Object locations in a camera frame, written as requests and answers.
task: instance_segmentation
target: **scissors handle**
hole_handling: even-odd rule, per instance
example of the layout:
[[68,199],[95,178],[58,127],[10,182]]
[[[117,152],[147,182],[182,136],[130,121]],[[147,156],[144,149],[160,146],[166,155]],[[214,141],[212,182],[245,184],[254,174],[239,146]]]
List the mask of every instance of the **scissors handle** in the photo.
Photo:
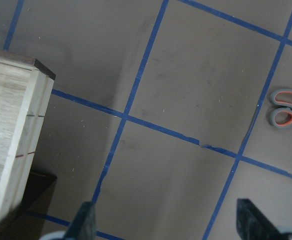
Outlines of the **scissors handle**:
[[[286,115],[287,118],[283,122],[278,121],[277,117],[279,114]],[[292,110],[289,107],[280,107],[275,109],[270,114],[270,123],[278,129],[290,127],[292,125]]]
[[276,91],[273,91],[270,95],[270,102],[272,102],[275,105],[283,106],[283,107],[288,107],[292,109],[292,103],[284,100],[278,100],[277,97],[279,97],[280,94],[285,94],[285,95],[291,95],[292,97],[292,89],[289,88],[281,88]]

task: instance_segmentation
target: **wooden crate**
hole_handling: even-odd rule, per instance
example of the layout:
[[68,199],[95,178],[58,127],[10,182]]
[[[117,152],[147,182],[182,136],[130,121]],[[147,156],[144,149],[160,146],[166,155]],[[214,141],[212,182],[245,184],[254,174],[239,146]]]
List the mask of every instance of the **wooden crate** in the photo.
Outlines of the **wooden crate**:
[[0,221],[23,198],[55,74],[0,50]]

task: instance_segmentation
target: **scissors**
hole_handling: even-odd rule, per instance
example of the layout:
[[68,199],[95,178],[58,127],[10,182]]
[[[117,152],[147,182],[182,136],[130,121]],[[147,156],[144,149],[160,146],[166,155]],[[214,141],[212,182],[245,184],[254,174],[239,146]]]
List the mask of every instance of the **scissors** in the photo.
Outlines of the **scissors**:
[[[286,97],[292,98],[292,89],[281,88],[273,91],[270,95],[271,103],[282,106],[275,109],[270,114],[270,123],[278,129],[284,129],[292,126],[292,102],[281,100],[279,97],[279,95],[281,94]],[[286,118],[284,120],[279,120],[280,115],[286,116]]]

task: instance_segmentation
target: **gray floor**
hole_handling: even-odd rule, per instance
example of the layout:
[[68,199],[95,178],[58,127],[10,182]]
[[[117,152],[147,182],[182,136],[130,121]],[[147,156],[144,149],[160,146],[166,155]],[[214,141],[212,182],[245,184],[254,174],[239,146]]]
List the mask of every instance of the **gray floor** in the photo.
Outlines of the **gray floor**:
[[268,122],[292,0],[166,2],[24,1],[9,50],[57,74],[32,168],[58,180],[5,239],[64,230],[93,196],[98,240],[239,240],[237,198],[292,230],[292,127]]

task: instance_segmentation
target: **gray and orange scissors handle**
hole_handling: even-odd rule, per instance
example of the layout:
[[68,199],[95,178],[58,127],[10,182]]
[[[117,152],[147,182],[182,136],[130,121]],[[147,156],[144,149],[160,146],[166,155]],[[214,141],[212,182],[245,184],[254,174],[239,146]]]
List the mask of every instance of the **gray and orange scissors handle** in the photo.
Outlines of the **gray and orange scissors handle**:
[[[270,114],[270,123],[279,129],[288,128],[292,125],[292,102],[288,102],[286,100],[280,100],[280,95],[286,95],[292,97],[292,89],[289,88],[281,88],[276,91],[273,91],[270,95],[270,102],[282,106],[280,108],[275,109]],[[285,121],[279,122],[277,121],[277,116],[279,114],[286,114],[287,118]]]

